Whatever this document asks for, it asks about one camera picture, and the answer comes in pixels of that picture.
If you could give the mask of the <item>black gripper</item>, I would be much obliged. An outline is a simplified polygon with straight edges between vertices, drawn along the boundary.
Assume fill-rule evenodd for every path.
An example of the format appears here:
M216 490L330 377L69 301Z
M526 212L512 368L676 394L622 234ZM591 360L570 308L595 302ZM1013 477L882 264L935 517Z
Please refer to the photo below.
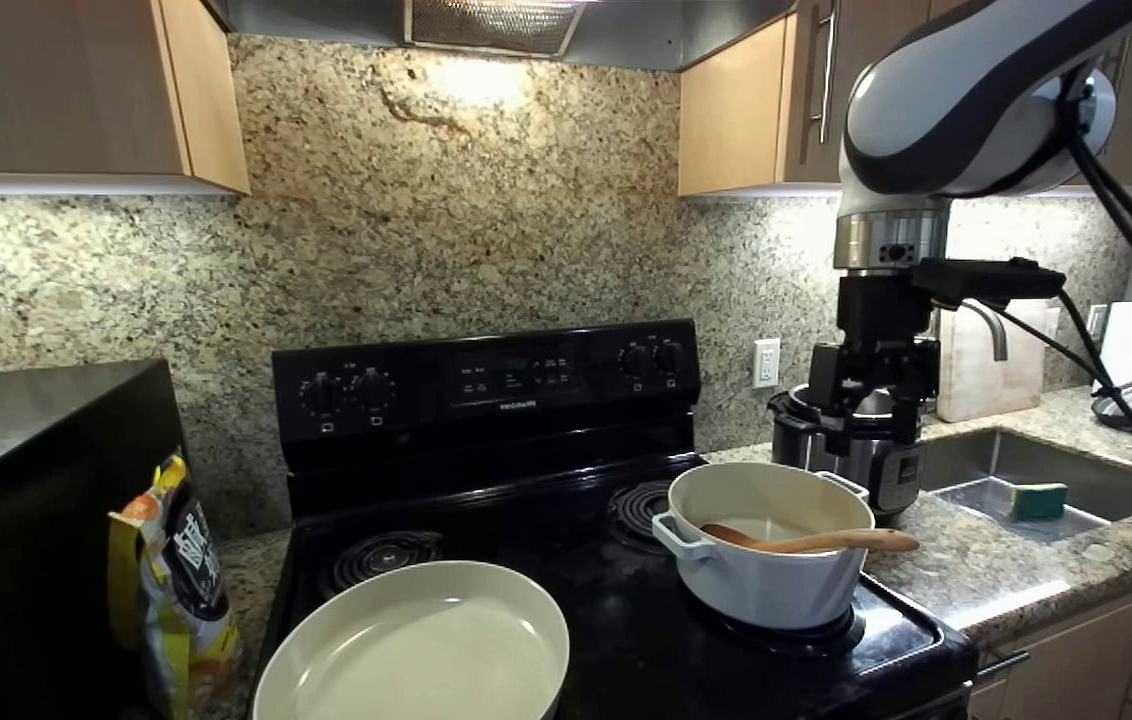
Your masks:
M836 343L813 352L809 403L836 426L881 424L915 440L919 400L935 393L935 308L1048 301L1063 276L1036 260L915 260L897 272L849 272L836 289Z

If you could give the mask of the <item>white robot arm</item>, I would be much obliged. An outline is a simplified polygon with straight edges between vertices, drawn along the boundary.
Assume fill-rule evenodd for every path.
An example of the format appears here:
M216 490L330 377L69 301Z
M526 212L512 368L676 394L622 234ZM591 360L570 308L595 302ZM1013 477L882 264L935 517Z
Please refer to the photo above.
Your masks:
M839 129L836 325L809 377L825 446L910 446L935 393L923 325L962 301L1048 301L1031 260L952 260L955 199L1031 191L1090 163L1115 90L1090 68L1132 0L966 0L923 21L849 88Z

